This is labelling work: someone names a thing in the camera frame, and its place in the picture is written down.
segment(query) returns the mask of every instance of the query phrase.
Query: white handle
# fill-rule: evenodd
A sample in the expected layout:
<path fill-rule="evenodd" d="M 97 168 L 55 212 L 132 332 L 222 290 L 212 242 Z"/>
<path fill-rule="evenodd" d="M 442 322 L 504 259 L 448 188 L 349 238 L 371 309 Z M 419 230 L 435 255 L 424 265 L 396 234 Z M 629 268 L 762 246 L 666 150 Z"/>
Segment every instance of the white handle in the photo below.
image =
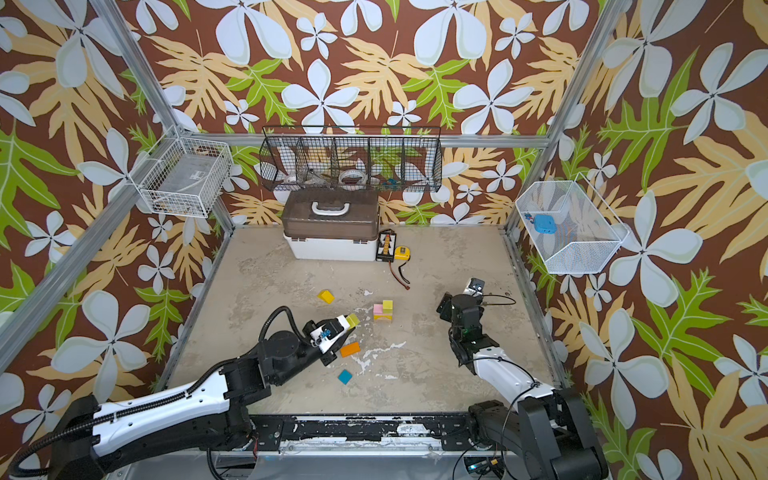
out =
<path fill-rule="evenodd" d="M 312 212 L 315 215 L 324 215 L 326 217 L 341 217 L 349 211 L 349 202 L 344 203 L 344 208 L 341 210 L 321 210 L 317 208 L 317 202 L 312 202 Z"/>

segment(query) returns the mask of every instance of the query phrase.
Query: basket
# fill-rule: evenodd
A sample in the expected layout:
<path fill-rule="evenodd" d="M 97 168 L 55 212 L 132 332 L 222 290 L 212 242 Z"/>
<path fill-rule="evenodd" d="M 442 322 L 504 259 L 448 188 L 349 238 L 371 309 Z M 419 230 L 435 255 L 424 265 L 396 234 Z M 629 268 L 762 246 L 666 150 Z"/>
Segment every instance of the basket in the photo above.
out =
<path fill-rule="evenodd" d="M 265 129 L 257 170 L 270 191 L 436 192 L 442 185 L 442 148 L 436 131 L 433 135 L 297 135 Z"/>
<path fill-rule="evenodd" d="M 170 139 L 136 188 L 156 214 L 208 218 L 223 182 L 230 176 L 232 152 L 223 142 L 190 137 Z"/>
<path fill-rule="evenodd" d="M 534 182 L 516 201 L 515 206 L 531 236 L 531 242 L 541 255 L 547 271 L 553 275 L 600 273 L 627 238 L 630 230 L 594 191 L 592 200 L 576 181 L 552 180 Z M 612 227 L 598 205 L 613 213 L 617 227 Z M 554 221 L 554 228 L 542 233 L 537 225 Z"/>

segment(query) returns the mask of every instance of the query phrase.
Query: toolbox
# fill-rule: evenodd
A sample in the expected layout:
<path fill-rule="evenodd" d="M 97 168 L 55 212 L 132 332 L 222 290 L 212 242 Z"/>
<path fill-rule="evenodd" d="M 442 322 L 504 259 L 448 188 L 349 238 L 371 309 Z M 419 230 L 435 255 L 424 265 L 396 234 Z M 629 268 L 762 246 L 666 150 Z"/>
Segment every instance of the toolbox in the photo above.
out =
<path fill-rule="evenodd" d="M 314 260 L 376 258 L 379 195 L 374 190 L 291 192 L 283 230 L 293 255 Z"/>

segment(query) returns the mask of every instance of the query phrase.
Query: white wire basket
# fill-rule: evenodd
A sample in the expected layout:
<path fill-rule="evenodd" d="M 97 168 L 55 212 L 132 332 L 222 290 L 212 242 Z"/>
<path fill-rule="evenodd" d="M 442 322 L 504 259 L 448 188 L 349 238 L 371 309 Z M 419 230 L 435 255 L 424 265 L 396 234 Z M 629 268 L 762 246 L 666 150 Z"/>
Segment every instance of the white wire basket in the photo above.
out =
<path fill-rule="evenodd" d="M 534 182 L 515 201 L 550 274 L 600 273 L 630 234 L 600 193 L 586 183 L 593 194 L 588 195 L 572 180 Z M 616 220 L 614 226 L 601 210 L 611 212 Z M 539 215 L 551 217 L 554 233 L 537 231 L 531 221 Z"/>
<path fill-rule="evenodd" d="M 232 152 L 224 142 L 192 137 L 170 141 L 157 157 L 150 155 L 155 165 L 136 188 L 153 213 L 208 218 L 230 176 Z"/>

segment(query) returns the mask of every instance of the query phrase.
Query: orange block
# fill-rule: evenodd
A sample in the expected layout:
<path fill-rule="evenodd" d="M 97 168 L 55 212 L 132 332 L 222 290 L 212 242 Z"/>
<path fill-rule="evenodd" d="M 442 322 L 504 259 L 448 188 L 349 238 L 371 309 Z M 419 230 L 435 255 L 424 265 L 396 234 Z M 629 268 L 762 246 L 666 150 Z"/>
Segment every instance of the orange block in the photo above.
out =
<path fill-rule="evenodd" d="M 357 342 L 350 343 L 349 345 L 341 347 L 339 351 L 341 352 L 341 356 L 354 355 L 360 351 L 360 344 Z"/>

